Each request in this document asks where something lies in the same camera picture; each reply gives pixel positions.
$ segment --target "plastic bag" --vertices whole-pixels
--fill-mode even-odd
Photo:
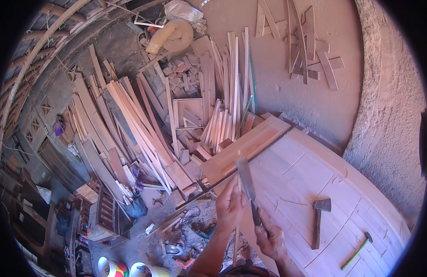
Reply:
[[[201,35],[207,27],[205,26],[206,20],[203,19],[204,13],[192,7],[190,4],[182,0],[172,0],[164,5],[164,13],[167,20],[184,19]]]
[[[126,213],[134,219],[141,216],[146,216],[148,209],[144,203],[144,200],[141,198],[141,196],[134,196],[133,198],[134,200],[132,204],[124,206]]]

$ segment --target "wooden stick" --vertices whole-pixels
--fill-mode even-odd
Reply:
[[[293,8],[294,18],[296,21],[296,24],[298,26],[298,30],[301,34],[301,36],[298,38],[299,41],[299,51],[301,54],[301,60],[303,62],[302,70],[303,70],[303,83],[307,85],[308,82],[308,76],[307,76],[307,58],[306,58],[306,46],[304,43],[304,33],[303,33],[303,27],[301,26],[301,21],[299,20],[298,10],[295,5],[295,0],[288,0],[289,4]]]

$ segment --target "white plastic container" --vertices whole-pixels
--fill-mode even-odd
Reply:
[[[131,267],[131,277],[145,277],[147,273],[141,272],[137,267],[147,266],[152,277],[171,277],[171,273],[169,270],[163,267],[151,266],[148,264],[144,264],[142,262],[134,263]]]

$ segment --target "purple cloth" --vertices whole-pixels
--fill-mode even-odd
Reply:
[[[55,136],[61,136],[62,133],[64,133],[64,129],[66,128],[66,124],[57,122],[54,124],[54,132]]]

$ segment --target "paint bucket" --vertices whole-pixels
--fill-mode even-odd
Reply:
[[[101,277],[129,277],[129,268],[126,264],[106,257],[98,260],[98,271]]]
[[[140,269],[142,266],[147,267],[145,272],[142,272],[142,270]],[[142,262],[135,263],[131,267],[131,277],[146,277],[148,272],[152,274],[152,277],[171,277],[169,270],[163,267],[151,266]]]

